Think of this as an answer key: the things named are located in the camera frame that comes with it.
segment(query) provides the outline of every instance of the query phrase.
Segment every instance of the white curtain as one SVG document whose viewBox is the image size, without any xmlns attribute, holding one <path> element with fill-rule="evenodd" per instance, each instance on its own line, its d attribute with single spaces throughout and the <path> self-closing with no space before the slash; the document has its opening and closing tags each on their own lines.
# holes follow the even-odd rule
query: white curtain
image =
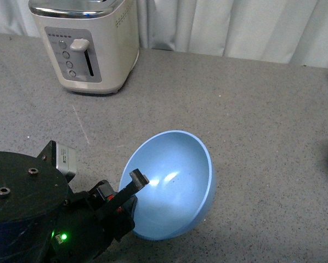
<svg viewBox="0 0 328 263">
<path fill-rule="evenodd" d="M 38 36 L 27 3 L 0 0 L 1 33 Z M 144 48 L 328 68 L 328 0 L 137 0 L 137 6 Z"/>
</svg>

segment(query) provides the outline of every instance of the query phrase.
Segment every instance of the gray countertop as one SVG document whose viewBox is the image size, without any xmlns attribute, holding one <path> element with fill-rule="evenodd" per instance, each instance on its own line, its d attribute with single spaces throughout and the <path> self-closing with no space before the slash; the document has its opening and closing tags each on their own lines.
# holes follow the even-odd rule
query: gray countertop
<svg viewBox="0 0 328 263">
<path fill-rule="evenodd" d="M 166 241 L 130 233 L 94 262 L 328 262 L 328 70 L 141 49 L 115 95 L 59 84 L 42 41 L 0 35 L 0 151 L 74 147 L 71 186 L 114 188 L 132 153 L 186 130 L 216 168 L 213 206 Z"/>
</svg>

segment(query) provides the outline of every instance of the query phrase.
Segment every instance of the plastic bowl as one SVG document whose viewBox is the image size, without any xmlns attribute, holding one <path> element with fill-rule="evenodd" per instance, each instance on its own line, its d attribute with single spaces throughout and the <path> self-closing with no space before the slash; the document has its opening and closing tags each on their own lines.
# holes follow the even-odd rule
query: plastic bowl
<svg viewBox="0 0 328 263">
<path fill-rule="evenodd" d="M 214 198 L 216 178 L 207 148 L 195 135 L 172 130 L 143 143 L 128 161 L 119 189 L 131 182 L 138 168 L 150 183 L 136 196 L 133 232 L 162 240 L 193 229 Z"/>
</svg>

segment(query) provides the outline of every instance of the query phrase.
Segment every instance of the screw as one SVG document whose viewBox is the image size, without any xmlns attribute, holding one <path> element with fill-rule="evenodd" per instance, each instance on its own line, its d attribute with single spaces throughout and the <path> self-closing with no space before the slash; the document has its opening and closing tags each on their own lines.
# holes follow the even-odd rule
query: screw
<svg viewBox="0 0 328 263">
<path fill-rule="evenodd" d="M 38 170 L 36 168 L 29 168 L 27 172 L 31 177 L 36 177 L 38 174 Z"/>
<path fill-rule="evenodd" d="M 1 187 L 0 188 L 0 198 L 6 198 L 10 194 L 10 189 L 7 187 Z"/>
</svg>

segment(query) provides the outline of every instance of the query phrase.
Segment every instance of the toaster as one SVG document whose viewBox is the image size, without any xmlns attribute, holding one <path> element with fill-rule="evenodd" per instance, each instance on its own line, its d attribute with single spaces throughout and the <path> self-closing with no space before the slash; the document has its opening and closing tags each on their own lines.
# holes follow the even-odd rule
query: toaster
<svg viewBox="0 0 328 263">
<path fill-rule="evenodd" d="M 116 93 L 139 55 L 135 0 L 29 0 L 59 82 L 81 93 Z"/>
</svg>

